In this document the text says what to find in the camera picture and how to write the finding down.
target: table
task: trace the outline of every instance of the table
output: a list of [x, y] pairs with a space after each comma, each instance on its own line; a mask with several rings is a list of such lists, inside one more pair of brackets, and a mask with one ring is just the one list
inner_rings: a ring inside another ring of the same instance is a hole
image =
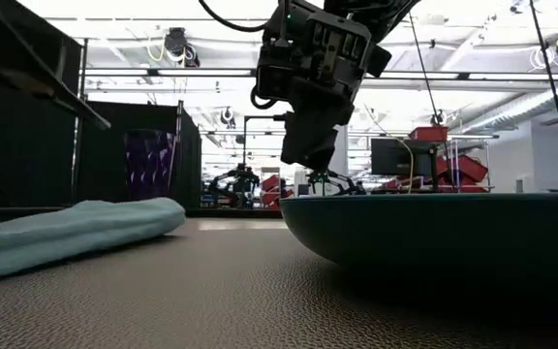
[[276, 220], [173, 234], [0, 280], [3, 348], [557, 348], [558, 330], [372, 299]]

